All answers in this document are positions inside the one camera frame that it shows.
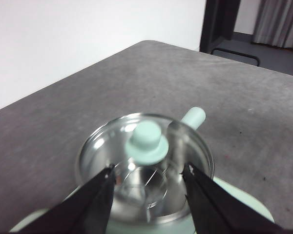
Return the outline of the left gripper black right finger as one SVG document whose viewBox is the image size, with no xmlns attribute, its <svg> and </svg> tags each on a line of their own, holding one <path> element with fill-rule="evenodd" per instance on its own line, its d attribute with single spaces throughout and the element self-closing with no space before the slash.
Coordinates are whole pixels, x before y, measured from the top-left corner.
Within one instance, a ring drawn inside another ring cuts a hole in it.
<svg viewBox="0 0 293 234">
<path fill-rule="evenodd" d="M 182 172 L 198 234 L 290 234 L 234 198 L 192 163 Z"/>
</svg>

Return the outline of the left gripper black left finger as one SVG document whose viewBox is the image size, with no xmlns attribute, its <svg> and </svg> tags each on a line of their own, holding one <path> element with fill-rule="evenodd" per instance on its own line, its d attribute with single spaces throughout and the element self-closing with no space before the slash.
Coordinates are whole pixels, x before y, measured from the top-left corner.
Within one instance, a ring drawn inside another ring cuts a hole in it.
<svg viewBox="0 0 293 234">
<path fill-rule="evenodd" d="M 104 234 L 110 216 L 116 182 L 110 164 L 62 203 L 48 210 L 18 234 Z"/>
</svg>

